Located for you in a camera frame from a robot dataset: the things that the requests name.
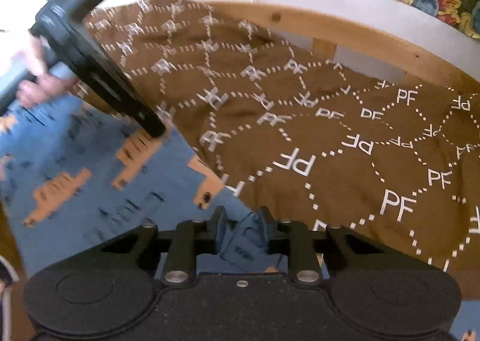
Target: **metal screw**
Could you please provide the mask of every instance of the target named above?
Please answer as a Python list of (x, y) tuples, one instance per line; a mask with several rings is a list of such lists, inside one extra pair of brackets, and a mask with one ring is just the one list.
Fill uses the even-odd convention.
[(183, 271), (170, 271), (165, 275), (165, 280), (169, 283), (183, 283), (188, 279), (188, 273)]
[(297, 279), (304, 283), (313, 283), (320, 278), (320, 275), (315, 271), (300, 271), (297, 273)]
[(143, 222), (143, 227), (145, 227), (146, 229), (151, 229), (152, 227), (155, 227), (155, 223), (153, 223), (151, 220), (146, 220), (145, 222)]
[(248, 281), (246, 280), (237, 281), (237, 287), (248, 287)]

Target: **finger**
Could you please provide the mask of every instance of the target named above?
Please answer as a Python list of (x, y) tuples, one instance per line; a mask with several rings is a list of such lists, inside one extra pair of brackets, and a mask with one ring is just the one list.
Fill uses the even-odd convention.
[(39, 38), (30, 34), (25, 38), (25, 45), (22, 48), (28, 70), (34, 76), (40, 76), (47, 71), (45, 62), (43, 61), (43, 46)]
[(25, 94), (22, 90), (17, 91), (17, 100), (20, 102), (20, 105), (22, 107), (25, 107), (27, 109), (32, 108), (34, 106), (32, 100), (28, 97), (28, 95)]
[(78, 79), (72, 77), (66, 80), (61, 80), (51, 74), (43, 74), (37, 78), (38, 85), (49, 95), (50, 97), (59, 96), (67, 92), (77, 83)]
[(25, 99), (31, 104), (30, 107), (35, 104), (44, 103), (50, 98), (48, 93), (40, 85), (31, 81), (21, 81), (18, 90), (24, 93)]

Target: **brown blanket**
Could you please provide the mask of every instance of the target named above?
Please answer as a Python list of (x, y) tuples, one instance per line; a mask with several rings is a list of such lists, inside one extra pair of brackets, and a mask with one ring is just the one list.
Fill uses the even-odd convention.
[(341, 223), (480, 298), (479, 96), (369, 78), (191, 1), (98, 10), (86, 25), (249, 207)]

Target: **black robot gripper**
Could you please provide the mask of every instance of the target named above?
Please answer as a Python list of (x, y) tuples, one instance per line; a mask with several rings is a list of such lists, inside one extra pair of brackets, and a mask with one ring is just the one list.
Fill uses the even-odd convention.
[(287, 273), (197, 274), (196, 256), (222, 245), (222, 207), (174, 231), (147, 222), (43, 269), (25, 288), (35, 340), (455, 340), (460, 290), (440, 269), (339, 225), (310, 231), (267, 208), (258, 224)]

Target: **wooden bed frame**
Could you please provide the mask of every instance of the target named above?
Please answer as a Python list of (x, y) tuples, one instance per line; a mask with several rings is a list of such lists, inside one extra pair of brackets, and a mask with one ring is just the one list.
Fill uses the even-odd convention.
[(477, 80), (451, 63), (413, 43), (366, 25), (281, 5), (222, 1), (209, 4), (215, 11), (247, 19), (257, 26), (312, 38), (312, 51), (323, 59), (333, 59), (337, 45), (342, 45), (402, 69), (406, 84), (424, 81), (463, 92), (480, 91)]

